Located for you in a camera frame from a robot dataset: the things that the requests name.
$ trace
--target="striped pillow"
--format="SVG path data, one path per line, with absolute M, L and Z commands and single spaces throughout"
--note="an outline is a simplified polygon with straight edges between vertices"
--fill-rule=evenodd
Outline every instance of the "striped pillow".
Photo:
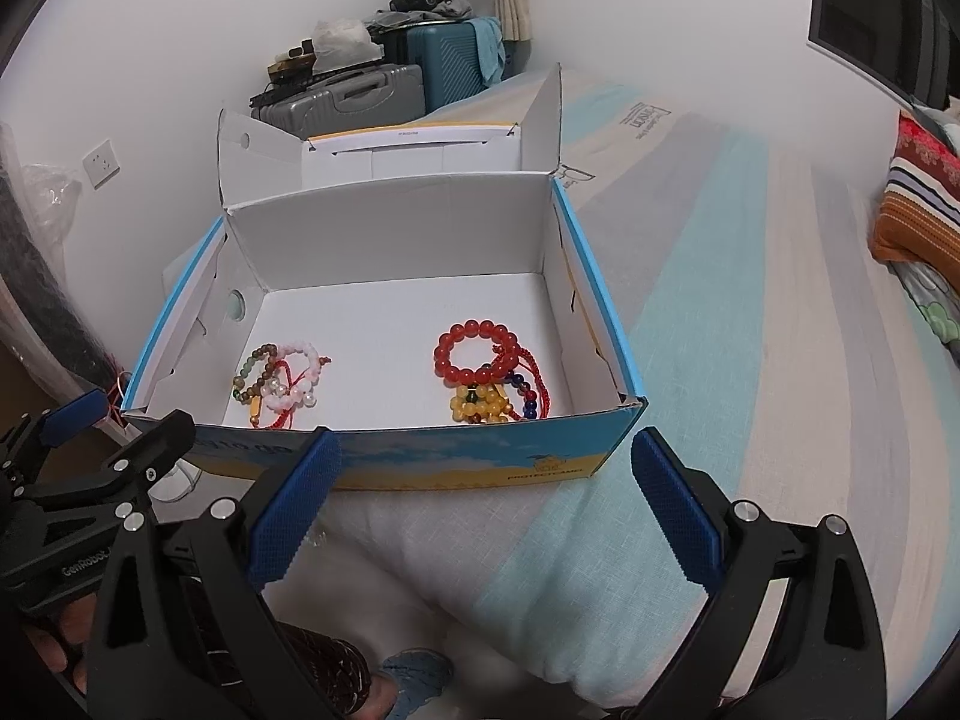
M 928 263 L 960 290 L 960 158 L 904 113 L 870 252 Z

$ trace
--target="blue gripper pad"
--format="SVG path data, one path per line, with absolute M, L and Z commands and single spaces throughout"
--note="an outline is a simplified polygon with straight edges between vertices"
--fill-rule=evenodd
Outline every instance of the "blue gripper pad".
M 668 450 L 649 428 L 637 433 L 630 451 L 634 478 L 683 574 L 713 594 L 723 581 L 720 533 L 683 480 Z
M 85 392 L 46 415 L 40 428 L 40 443 L 50 448 L 64 445 L 81 430 L 107 416 L 108 409 L 107 394 L 102 389 Z
M 247 580 L 256 592 L 283 579 L 342 467 L 336 434 L 321 433 L 253 523 Z

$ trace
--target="box lid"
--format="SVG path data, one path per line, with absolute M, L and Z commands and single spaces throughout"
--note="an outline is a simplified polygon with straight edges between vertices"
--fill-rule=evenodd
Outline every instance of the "box lid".
M 297 191 L 363 181 L 464 172 L 550 173 L 560 167 L 560 65 L 522 122 L 403 124 L 301 141 L 222 111 L 217 132 L 224 209 Z

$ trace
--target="suitcase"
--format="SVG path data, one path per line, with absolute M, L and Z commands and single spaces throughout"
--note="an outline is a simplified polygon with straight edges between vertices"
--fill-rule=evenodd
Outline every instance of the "suitcase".
M 374 37 L 388 62 L 424 69 L 426 112 L 477 95 L 487 88 L 471 23 L 419 23 Z
M 253 108 L 251 117 L 301 140 L 331 132 L 406 124 L 426 112 L 423 77 L 416 65 L 347 71 L 288 100 Z

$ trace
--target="gray suitcase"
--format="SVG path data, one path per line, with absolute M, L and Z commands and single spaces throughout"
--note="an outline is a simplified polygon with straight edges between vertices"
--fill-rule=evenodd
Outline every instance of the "gray suitcase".
M 366 127 L 406 124 L 426 113 L 419 65 L 380 65 L 346 71 L 305 92 L 251 111 L 303 140 Z

